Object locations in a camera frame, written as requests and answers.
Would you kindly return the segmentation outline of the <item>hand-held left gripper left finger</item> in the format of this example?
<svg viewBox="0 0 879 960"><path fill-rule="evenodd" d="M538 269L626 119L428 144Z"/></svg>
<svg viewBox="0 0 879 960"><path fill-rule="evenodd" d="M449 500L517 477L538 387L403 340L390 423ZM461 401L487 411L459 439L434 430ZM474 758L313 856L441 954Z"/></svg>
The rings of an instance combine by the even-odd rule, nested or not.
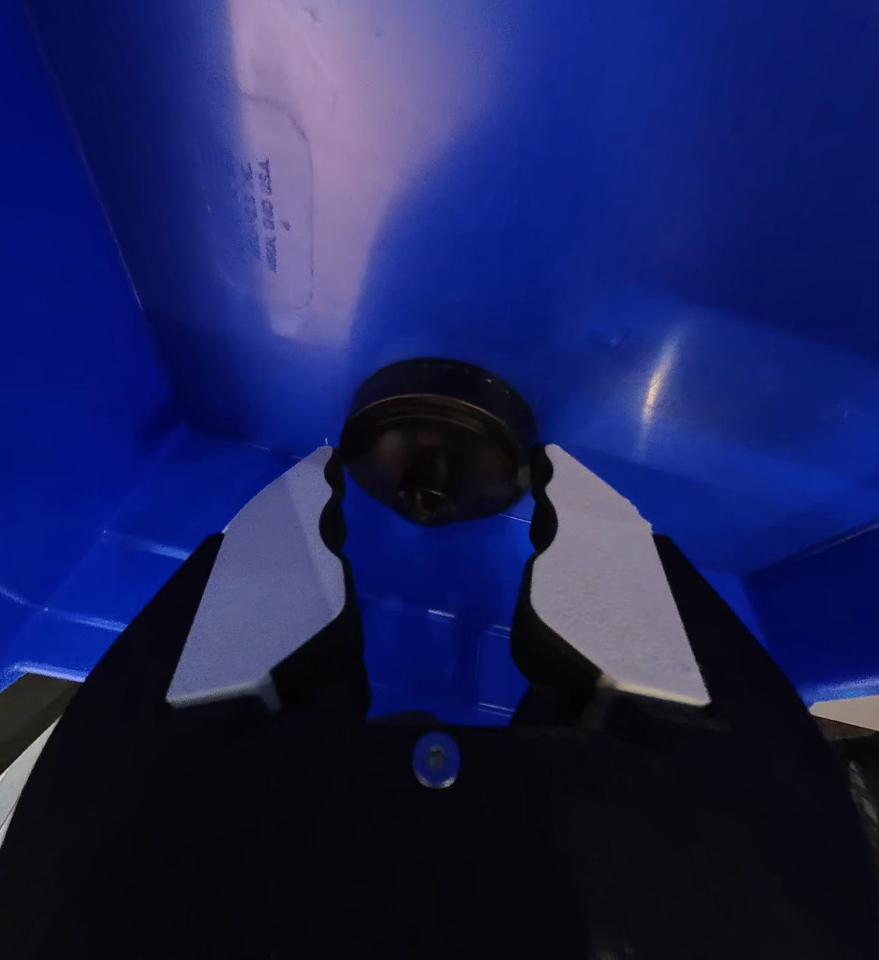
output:
<svg viewBox="0 0 879 960"><path fill-rule="evenodd" d="M222 532L167 690L186 709L252 700L272 714L346 687L369 703L339 452L321 446Z"/></svg>

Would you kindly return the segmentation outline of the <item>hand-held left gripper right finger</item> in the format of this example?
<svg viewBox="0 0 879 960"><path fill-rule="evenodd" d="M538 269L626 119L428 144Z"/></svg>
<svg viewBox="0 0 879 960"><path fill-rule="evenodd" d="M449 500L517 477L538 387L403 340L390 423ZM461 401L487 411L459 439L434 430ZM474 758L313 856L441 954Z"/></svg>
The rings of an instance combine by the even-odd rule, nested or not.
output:
<svg viewBox="0 0 879 960"><path fill-rule="evenodd" d="M535 452L530 490L532 553L510 626L524 678L568 708L598 691L706 707L649 521L556 444Z"/></svg>

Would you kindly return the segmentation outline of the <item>black bottle lid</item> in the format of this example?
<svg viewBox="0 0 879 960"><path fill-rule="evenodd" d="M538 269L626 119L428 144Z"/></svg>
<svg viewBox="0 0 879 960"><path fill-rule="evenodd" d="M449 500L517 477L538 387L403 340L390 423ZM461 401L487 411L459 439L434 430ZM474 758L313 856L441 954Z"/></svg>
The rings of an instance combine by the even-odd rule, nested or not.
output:
<svg viewBox="0 0 879 960"><path fill-rule="evenodd" d="M478 522L518 504L540 445L535 415L481 366L436 357L377 370L356 390L339 437L344 469L407 522Z"/></svg>

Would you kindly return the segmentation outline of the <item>blue plastic bin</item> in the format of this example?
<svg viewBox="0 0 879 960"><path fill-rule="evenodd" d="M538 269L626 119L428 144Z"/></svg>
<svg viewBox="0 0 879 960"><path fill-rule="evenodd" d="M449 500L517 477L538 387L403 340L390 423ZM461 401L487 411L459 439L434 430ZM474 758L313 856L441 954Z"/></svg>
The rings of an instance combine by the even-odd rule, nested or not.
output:
<svg viewBox="0 0 879 960"><path fill-rule="evenodd" d="M879 693L879 2L0 2L0 691L415 356Z"/></svg>

